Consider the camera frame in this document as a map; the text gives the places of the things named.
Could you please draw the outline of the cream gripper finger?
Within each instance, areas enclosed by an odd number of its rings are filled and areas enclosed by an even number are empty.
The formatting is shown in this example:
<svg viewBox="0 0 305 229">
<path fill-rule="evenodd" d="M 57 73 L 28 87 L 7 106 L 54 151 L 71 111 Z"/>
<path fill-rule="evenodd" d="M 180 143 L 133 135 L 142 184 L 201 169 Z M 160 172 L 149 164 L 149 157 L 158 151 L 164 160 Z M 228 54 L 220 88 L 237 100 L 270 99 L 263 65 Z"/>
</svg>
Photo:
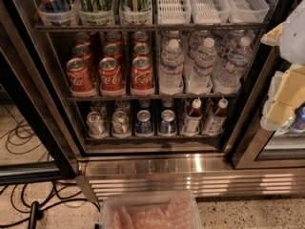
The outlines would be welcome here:
<svg viewBox="0 0 305 229">
<path fill-rule="evenodd" d="M 278 46 L 280 43 L 280 37 L 281 37 L 284 25 L 285 25 L 285 23 L 282 22 L 282 23 L 278 24 L 276 27 L 274 27 L 272 30 L 265 33 L 261 37 L 260 42 L 267 46 L 272 46 L 272 47 Z"/>
<path fill-rule="evenodd" d="M 267 96 L 260 126 L 276 131 L 305 102 L 305 66 L 292 64 L 284 73 L 276 71 Z"/>
</svg>

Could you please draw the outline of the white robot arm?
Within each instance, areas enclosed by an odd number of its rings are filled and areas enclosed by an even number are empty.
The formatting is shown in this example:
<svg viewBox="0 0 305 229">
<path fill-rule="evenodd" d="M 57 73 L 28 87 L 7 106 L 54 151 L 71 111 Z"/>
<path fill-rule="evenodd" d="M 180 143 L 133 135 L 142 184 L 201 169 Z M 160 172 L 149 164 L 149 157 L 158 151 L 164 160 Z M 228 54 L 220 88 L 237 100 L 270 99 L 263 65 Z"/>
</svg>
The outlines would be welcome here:
<svg viewBox="0 0 305 229">
<path fill-rule="evenodd" d="M 295 9 L 287 19 L 265 33 L 260 42 L 278 46 L 280 57 L 291 67 L 272 78 L 260 126 L 276 131 L 305 101 L 305 11 Z"/>
</svg>

